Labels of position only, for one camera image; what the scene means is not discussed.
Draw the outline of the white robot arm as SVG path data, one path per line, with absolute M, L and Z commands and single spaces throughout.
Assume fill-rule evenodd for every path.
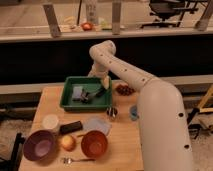
M 139 93 L 140 140 L 144 171 L 195 171 L 187 117 L 180 91 L 171 83 L 115 56 L 110 41 L 89 49 L 89 72 L 102 80 L 115 74 Z

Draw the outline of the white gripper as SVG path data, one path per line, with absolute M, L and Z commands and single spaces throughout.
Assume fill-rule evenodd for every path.
M 101 85 L 103 86 L 95 93 L 95 97 L 99 98 L 102 95 L 104 95 L 106 92 L 106 89 L 108 89 L 110 86 L 110 78 L 108 76 L 108 71 L 106 69 L 99 68 L 93 65 L 91 70 L 88 73 L 88 76 L 99 78 Z M 94 98 L 94 95 L 92 93 L 86 92 L 86 91 L 82 92 L 81 101 L 83 103 L 90 103 L 93 98 Z

